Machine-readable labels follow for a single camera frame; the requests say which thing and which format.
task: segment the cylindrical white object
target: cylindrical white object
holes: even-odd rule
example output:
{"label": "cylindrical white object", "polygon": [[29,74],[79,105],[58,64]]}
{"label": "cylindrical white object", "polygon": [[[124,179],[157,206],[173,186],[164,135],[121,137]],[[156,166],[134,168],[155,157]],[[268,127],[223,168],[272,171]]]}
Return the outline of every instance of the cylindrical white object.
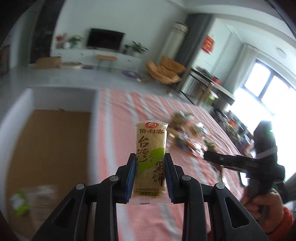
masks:
{"label": "cylindrical white object", "polygon": [[159,56],[157,58],[157,64],[161,61],[161,56],[165,55],[170,59],[174,59],[176,56],[186,34],[188,32],[187,25],[179,22],[175,22],[168,38],[162,47]]}

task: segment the ceiling light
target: ceiling light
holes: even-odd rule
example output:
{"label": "ceiling light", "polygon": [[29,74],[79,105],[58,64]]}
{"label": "ceiling light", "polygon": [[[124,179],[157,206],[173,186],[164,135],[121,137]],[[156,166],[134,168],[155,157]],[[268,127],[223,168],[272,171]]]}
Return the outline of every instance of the ceiling light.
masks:
{"label": "ceiling light", "polygon": [[276,48],[276,51],[279,54],[279,56],[281,56],[282,58],[286,58],[287,57],[286,53],[282,49]]}

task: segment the television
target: television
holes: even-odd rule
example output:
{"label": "television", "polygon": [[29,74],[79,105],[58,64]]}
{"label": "television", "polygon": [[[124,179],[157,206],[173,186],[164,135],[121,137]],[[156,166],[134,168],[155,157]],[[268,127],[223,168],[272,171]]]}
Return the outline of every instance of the television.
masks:
{"label": "television", "polygon": [[92,28],[87,41],[88,48],[104,48],[119,51],[124,33]]}

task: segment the red poster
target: red poster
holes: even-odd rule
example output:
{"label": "red poster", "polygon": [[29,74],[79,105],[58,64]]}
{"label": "red poster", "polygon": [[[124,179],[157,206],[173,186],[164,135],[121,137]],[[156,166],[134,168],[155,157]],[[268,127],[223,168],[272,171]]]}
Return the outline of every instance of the red poster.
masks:
{"label": "red poster", "polygon": [[202,49],[205,52],[210,53],[213,50],[214,43],[215,43],[215,41],[211,37],[207,36],[204,44],[202,45]]}

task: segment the bed sheet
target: bed sheet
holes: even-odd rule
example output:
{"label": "bed sheet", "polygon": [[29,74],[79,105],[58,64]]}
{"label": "bed sheet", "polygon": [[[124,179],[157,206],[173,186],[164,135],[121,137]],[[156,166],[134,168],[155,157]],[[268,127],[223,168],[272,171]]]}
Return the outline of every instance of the bed sheet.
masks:
{"label": "bed sheet", "polygon": [[[135,124],[149,119],[163,122],[175,111],[189,111],[194,119],[202,122],[210,132],[210,139],[222,154],[239,154],[233,143],[202,108],[159,96],[132,91],[101,88],[98,96],[98,160],[97,182],[114,175],[119,166],[125,165],[130,153],[135,153]],[[214,185],[219,177],[212,166],[199,157],[189,156],[179,148],[170,150],[175,165],[200,183]],[[236,172],[225,169],[230,191],[236,198],[243,192]],[[181,240],[183,204],[117,204],[119,240],[172,241]],[[209,214],[205,205],[207,230],[210,231]]]}

